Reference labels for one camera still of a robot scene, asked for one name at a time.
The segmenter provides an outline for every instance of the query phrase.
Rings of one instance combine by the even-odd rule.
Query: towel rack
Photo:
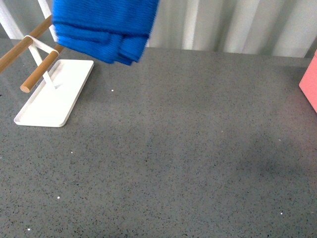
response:
[[[64,49],[58,44],[53,49],[38,40],[51,24],[52,16],[49,16],[0,59],[1,73],[29,48],[38,67],[22,83],[20,89],[29,93],[39,79],[44,78],[14,118],[18,125],[65,125],[94,66],[92,60],[60,59],[47,72]],[[37,48],[49,55],[42,60]]]

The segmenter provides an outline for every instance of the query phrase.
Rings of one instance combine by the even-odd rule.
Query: wooden rod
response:
[[[63,46],[57,45],[55,50],[59,53],[64,49]],[[43,74],[48,70],[54,60],[58,57],[58,53],[56,51],[52,51],[43,62],[33,71],[33,73],[26,79],[26,81],[21,85],[20,89],[29,93],[34,85],[39,81],[39,79],[43,76]]]
[[[38,38],[41,36],[52,24],[52,16],[46,18],[38,27],[30,32],[30,36]],[[0,73],[4,71],[10,64],[12,64],[20,54],[22,54],[31,44],[33,40],[30,37],[25,37],[16,46],[14,46],[8,53],[0,59]]]

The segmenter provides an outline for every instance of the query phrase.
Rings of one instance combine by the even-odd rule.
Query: white rectangular base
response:
[[[49,71],[56,89],[43,80],[14,122],[30,126],[65,125],[93,66],[92,60],[58,60]]]

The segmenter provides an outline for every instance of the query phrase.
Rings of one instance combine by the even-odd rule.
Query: blue towel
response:
[[[142,56],[159,0],[53,0],[58,43],[106,63]]]

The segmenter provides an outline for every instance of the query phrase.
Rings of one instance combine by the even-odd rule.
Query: white wall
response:
[[[44,19],[35,0],[1,2],[22,34]],[[317,0],[161,0],[158,9],[150,47],[290,57],[317,48]]]

